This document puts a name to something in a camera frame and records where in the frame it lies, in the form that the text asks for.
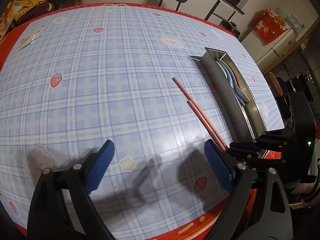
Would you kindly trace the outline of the stainless steel utensil tray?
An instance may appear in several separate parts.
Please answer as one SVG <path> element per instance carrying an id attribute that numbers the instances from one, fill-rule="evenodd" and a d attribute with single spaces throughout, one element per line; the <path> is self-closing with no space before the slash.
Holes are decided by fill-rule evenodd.
<path id="1" fill-rule="evenodd" d="M 213 90 L 217 91 L 219 97 L 228 113 L 234 127 L 236 136 L 240 142 L 252 141 L 266 131 L 265 122 L 259 112 L 256 100 L 240 74 L 230 56 L 221 50 L 206 48 L 203 56 L 192 56 L 199 67 L 208 75 Z M 238 101 L 233 93 L 223 71 L 216 60 L 222 60 L 234 74 L 238 86 L 249 98 L 250 103 L 244 106 Z"/>

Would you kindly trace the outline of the blue chopstick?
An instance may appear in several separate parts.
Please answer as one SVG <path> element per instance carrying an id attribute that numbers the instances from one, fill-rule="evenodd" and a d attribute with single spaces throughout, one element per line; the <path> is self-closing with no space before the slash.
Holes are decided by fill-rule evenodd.
<path id="1" fill-rule="evenodd" d="M 230 68 L 225 64 L 222 60 L 216 60 L 217 64 L 219 65 L 220 69 L 223 71 L 233 93 L 235 94 L 238 101 L 244 106 L 246 103 L 249 103 L 249 98 L 244 94 L 244 92 L 238 86 L 238 83 L 235 79 L 234 74 L 230 70 Z"/>

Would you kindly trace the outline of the blue plastic spoon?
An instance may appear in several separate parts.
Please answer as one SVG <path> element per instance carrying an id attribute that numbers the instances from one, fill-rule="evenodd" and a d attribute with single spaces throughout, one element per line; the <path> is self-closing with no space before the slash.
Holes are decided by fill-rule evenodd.
<path id="1" fill-rule="evenodd" d="M 237 98 L 240 100 L 240 102 L 243 105 L 245 105 L 246 103 L 250 103 L 249 98 L 245 95 L 245 93 L 238 86 L 238 83 L 237 83 L 236 78 L 234 77 L 234 75 L 231 75 L 231 77 L 232 77 L 232 82 L 233 82 L 233 89 L 235 91 L 235 94 L 236 94 Z"/>

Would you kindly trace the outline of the green plastic spoon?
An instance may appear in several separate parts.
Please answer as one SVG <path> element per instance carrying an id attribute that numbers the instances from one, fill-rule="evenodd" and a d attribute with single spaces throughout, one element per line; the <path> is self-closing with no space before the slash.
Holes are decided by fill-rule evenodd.
<path id="1" fill-rule="evenodd" d="M 220 68 L 223 71 L 224 75 L 227 76 L 227 70 L 224 67 L 224 65 L 222 63 L 220 63 L 219 61 L 217 61 L 217 64 L 220 66 Z"/>

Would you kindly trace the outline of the white refrigerator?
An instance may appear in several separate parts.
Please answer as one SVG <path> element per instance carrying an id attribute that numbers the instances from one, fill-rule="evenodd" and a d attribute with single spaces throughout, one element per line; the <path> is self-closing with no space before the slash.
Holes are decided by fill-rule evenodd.
<path id="1" fill-rule="evenodd" d="M 296 35 L 292 29 L 289 29 L 286 33 L 283 33 L 278 37 L 277 41 L 264 46 L 263 52 L 258 56 L 255 61 L 260 69 L 266 69 L 272 63 L 277 61 L 283 56 L 296 42 Z"/>

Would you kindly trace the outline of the snack bags pile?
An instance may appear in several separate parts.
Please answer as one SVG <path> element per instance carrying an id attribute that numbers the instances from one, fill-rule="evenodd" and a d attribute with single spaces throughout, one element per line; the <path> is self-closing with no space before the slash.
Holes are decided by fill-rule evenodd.
<path id="1" fill-rule="evenodd" d="M 48 0 L 11 0 L 1 15 L 1 40 L 12 24 L 22 25 L 53 10 L 54 5 Z"/>

